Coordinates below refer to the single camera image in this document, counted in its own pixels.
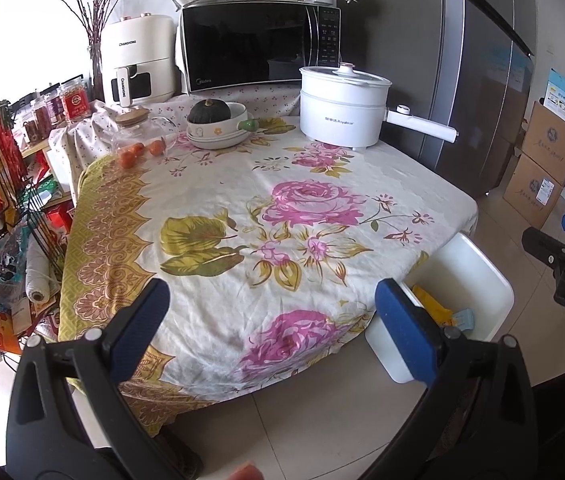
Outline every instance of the wooden lid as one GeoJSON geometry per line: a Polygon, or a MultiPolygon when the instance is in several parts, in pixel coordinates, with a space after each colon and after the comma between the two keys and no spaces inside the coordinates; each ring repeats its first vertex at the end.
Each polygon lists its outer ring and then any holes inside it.
{"type": "Polygon", "coordinates": [[[135,110],[131,110],[131,112],[117,116],[116,124],[127,128],[129,126],[140,124],[142,121],[147,119],[147,117],[149,117],[149,110],[146,108],[136,108],[135,110]]]}

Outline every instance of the orange fruit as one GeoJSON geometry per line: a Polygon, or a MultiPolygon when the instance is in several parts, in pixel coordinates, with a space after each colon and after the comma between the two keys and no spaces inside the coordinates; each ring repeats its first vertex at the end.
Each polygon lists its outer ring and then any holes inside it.
{"type": "Polygon", "coordinates": [[[149,144],[149,153],[153,156],[160,156],[165,153],[165,141],[162,139],[154,140],[151,144],[149,144]]]}
{"type": "Polygon", "coordinates": [[[130,170],[136,165],[136,154],[133,152],[120,153],[120,166],[125,170],[130,170]]]}
{"type": "Polygon", "coordinates": [[[142,155],[142,152],[145,151],[145,145],[142,142],[136,142],[136,144],[132,144],[128,150],[131,153],[134,153],[136,156],[137,155],[142,155]]]}

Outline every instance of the electric cooking pot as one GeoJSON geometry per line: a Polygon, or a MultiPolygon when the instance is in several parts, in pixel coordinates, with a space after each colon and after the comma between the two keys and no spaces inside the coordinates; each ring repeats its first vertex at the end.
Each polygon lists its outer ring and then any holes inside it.
{"type": "Polygon", "coordinates": [[[376,144],[386,121],[447,142],[456,140],[454,128],[414,117],[405,105],[389,110],[389,79],[354,70],[351,63],[303,67],[300,72],[300,129],[311,139],[360,150],[376,144]]]}

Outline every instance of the air fryer handle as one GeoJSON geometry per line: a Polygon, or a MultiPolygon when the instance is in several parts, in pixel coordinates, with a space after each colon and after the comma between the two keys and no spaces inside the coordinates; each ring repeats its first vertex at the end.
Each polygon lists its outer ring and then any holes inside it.
{"type": "Polygon", "coordinates": [[[404,126],[416,132],[422,132],[425,135],[431,135],[432,137],[446,140],[447,142],[456,142],[456,128],[415,117],[411,115],[411,111],[405,105],[399,105],[395,112],[387,108],[385,121],[387,123],[396,124],[397,126],[404,126]]]}
{"type": "Polygon", "coordinates": [[[128,66],[121,66],[118,70],[116,70],[116,80],[118,82],[118,98],[120,99],[120,106],[123,108],[129,108],[132,100],[128,66]]]}

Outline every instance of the vase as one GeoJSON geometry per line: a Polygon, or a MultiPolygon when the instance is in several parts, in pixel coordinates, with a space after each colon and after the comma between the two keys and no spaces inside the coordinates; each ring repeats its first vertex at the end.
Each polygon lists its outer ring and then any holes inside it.
{"type": "Polygon", "coordinates": [[[89,58],[91,59],[91,99],[104,102],[104,87],[102,86],[102,55],[100,43],[89,45],[89,58]]]}

